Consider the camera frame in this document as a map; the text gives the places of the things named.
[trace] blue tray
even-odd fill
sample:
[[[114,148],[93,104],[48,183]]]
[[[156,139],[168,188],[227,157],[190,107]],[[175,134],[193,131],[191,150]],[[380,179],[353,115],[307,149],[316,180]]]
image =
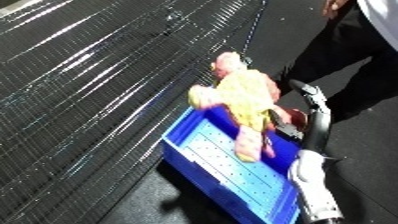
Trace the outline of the blue tray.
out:
[[[295,223],[297,192],[286,174],[297,145],[270,132],[277,157],[244,163],[233,152],[236,134],[223,108],[190,108],[163,135],[164,159],[239,223]]]

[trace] stuffed animal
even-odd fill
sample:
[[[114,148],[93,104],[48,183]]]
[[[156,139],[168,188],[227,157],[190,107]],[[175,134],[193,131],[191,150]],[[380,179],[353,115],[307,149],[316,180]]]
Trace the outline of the stuffed animal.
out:
[[[265,132],[274,129],[270,110],[285,123],[305,124],[306,116],[295,109],[284,109],[275,103],[280,91],[268,75],[248,69],[239,54],[225,52],[212,63],[216,84],[214,87],[194,85],[188,93],[189,103],[196,109],[206,110],[224,106],[239,131],[235,139],[235,154],[245,162],[259,161],[263,150],[275,157]]]

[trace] shiny plastic film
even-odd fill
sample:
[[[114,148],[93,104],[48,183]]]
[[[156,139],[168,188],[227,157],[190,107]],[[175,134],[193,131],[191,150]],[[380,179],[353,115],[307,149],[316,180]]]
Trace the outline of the shiny plastic film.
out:
[[[0,223],[97,223],[258,0],[0,4]]]

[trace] black rubber floor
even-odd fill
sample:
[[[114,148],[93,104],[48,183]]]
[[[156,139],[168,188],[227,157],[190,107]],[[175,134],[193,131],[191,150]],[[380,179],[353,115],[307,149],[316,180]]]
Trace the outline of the black rubber floor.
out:
[[[273,74],[300,53],[325,23],[320,15],[322,2],[270,1],[248,51],[248,56],[254,59],[254,67]],[[243,29],[231,45],[243,44],[246,32],[247,29]],[[315,84],[326,95],[331,95],[345,85],[361,63]],[[294,93],[284,97],[281,104],[303,106]],[[347,159],[328,173],[327,185],[346,217],[345,223],[398,223],[396,111],[397,98],[333,127],[328,152]],[[234,220],[162,162],[101,223],[219,224],[234,223]]]

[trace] black pants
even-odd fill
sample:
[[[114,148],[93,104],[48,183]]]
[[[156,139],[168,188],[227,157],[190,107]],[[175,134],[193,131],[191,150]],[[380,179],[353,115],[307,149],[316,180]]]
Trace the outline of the black pants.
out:
[[[347,86],[327,100],[335,122],[398,95],[398,52],[370,24],[356,1],[350,1],[274,79],[286,94],[289,79],[310,83],[368,57],[371,60]]]

